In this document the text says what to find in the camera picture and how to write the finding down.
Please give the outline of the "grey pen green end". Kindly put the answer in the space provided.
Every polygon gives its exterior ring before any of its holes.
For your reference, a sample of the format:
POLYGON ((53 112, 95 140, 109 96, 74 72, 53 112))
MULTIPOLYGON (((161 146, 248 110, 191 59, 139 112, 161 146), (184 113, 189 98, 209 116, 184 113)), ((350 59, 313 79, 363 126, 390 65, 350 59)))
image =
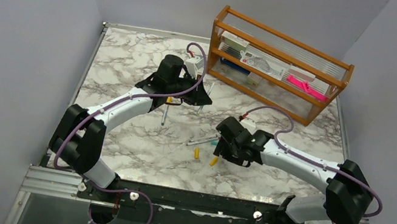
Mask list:
POLYGON ((187 146, 193 146, 193 145, 198 145, 198 144, 204 144, 204 143, 211 143, 213 141, 218 141, 219 136, 217 135, 212 135, 212 136, 205 136, 202 138, 195 138, 192 140, 187 141, 186 145, 187 146))

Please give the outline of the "grey pen teal end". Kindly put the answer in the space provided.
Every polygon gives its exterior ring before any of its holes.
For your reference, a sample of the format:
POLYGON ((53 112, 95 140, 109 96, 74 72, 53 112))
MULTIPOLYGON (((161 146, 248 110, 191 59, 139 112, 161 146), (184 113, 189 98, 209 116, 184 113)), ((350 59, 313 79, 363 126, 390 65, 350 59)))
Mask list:
POLYGON ((203 108, 204 108, 205 106, 210 105, 210 104, 212 103, 212 100, 210 99, 210 94, 211 94, 211 92, 212 92, 214 86, 215 86, 215 82, 213 82, 213 83, 211 84, 211 86, 209 87, 209 89, 206 91, 206 97, 203 99, 203 103, 202 103, 202 105, 198 108, 197 113, 196 113, 198 116, 201 114, 201 112, 202 112, 202 110, 203 110, 203 108))

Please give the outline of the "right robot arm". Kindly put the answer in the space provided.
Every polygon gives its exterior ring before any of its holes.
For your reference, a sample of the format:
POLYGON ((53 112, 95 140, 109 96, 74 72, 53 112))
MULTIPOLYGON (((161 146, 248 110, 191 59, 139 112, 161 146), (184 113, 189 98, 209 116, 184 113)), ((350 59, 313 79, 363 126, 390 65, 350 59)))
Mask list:
POLYGON ((216 157, 250 167, 267 165, 307 182, 320 193, 289 196, 274 215, 275 224, 301 224, 330 220, 335 224, 359 224, 366 215, 373 193, 358 164, 323 160, 293 149, 265 131, 250 133, 239 120, 228 117, 216 126, 220 135, 216 157))

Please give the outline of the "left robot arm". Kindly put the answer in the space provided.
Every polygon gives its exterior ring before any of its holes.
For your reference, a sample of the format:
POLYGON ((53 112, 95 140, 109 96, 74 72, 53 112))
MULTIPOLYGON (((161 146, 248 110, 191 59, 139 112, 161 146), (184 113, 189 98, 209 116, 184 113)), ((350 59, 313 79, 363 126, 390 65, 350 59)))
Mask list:
POLYGON ((117 174, 102 159, 105 135, 130 119, 152 112, 176 97, 192 106, 211 105, 201 80, 185 70, 185 62, 166 55, 156 72, 137 83, 124 96, 104 104, 68 107, 49 142, 49 149, 76 173, 95 183, 93 189, 105 201, 117 194, 117 174))

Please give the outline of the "yellow pen cap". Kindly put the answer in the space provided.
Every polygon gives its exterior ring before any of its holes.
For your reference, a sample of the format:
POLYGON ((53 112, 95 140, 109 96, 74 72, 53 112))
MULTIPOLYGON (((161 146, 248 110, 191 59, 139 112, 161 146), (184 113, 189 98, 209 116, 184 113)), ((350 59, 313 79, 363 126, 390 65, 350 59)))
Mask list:
POLYGON ((209 165, 211 166, 211 167, 213 167, 213 166, 215 166, 216 164, 217 164, 217 162, 219 161, 219 157, 214 157, 211 161, 210 161, 210 163, 209 163, 209 165))
POLYGON ((194 158, 195 159, 199 159, 200 157, 200 149, 199 148, 195 148, 194 149, 194 158))

